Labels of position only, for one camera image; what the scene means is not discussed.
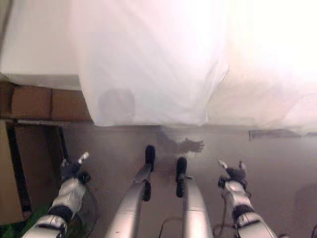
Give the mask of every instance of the silver robot leg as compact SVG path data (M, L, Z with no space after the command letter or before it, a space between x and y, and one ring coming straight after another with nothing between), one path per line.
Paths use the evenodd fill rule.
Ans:
M155 149L146 149L146 163L134 177L134 181L122 199L105 238L136 238L141 203L151 197L150 173L154 168Z
M183 237L213 238L204 199L192 177L186 175L187 161L177 161L176 195L183 197Z

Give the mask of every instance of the green object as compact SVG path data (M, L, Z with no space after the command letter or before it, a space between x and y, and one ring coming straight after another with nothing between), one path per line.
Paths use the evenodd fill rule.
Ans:
M48 213L51 204L38 208L31 214L26 222L13 223L0 226L0 238L21 238L34 224ZM87 226L82 223L78 216L67 227L66 238L86 238Z

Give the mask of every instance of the cable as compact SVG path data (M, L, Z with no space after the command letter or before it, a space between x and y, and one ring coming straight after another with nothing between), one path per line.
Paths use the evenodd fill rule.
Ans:
M86 235L86 237L89 237L91 235L91 233L94 231L95 227L96 227L96 223L97 223L97 220L98 220L98 217L97 217L97 213L98 213L98 201L96 199L96 197L94 196L94 194L90 191L90 189L88 188L88 186L86 186L86 192L88 192L90 194L90 196L93 198L94 200L94 204L95 204L95 215L96 215L96 218L95 218L95 221L94 221L94 226L92 228L92 230Z
M222 212L222 219L221 219L221 223L216 224L213 229L212 229L212 234L215 238L217 237L221 237L222 232L223 232L223 228L231 228L231 229L235 229L234 225L231 224L226 224L225 220L226 220L226 214L227 214L227 202L226 199L224 198L223 195L221 195L222 199L223 199L223 212Z
M316 231L317 231L317 224L316 224L316 225L314 226L314 228L313 228L311 238L317 238L317 233L316 233Z
M160 232L159 232L158 238L160 238L160 236L162 235L162 231L163 231L165 223L173 221L173 220L182 221L183 218L181 218L181 217L168 217L168 218L166 218L165 221L163 221L162 226L160 227Z

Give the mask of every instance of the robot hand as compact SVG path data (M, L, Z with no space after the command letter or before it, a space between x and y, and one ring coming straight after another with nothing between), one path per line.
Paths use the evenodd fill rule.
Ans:
M218 186L223 189L227 211L231 215L238 238L277 238L274 232L257 214L246 193L246 166L240 161L237 168L230 168L223 160L218 160L228 176L220 176Z
M58 197L53 201L48 214L41 217L23 238L65 237L67 225L81 208L82 198L86 192L83 184L90 180L87 173L79 174L82 163L88 157L89 153L86 152L75 163L63 160L60 167L62 185Z

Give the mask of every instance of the white cloth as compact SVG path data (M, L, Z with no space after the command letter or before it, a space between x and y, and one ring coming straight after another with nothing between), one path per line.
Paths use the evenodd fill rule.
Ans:
M227 72L222 0L73 0L71 36L93 121L195 124Z

